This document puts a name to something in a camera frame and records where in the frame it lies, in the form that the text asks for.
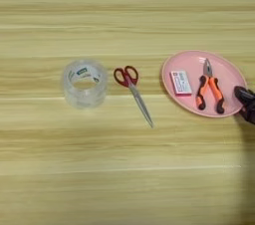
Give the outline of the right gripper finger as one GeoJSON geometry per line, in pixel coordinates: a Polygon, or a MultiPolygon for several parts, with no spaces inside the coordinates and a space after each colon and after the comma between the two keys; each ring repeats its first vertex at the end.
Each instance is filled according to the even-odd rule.
{"type": "Polygon", "coordinates": [[[255,93],[244,87],[236,86],[234,88],[234,95],[236,99],[244,106],[247,107],[255,102],[255,93]]]}
{"type": "Polygon", "coordinates": [[[255,124],[255,104],[243,107],[240,114],[246,121],[255,124]]]}

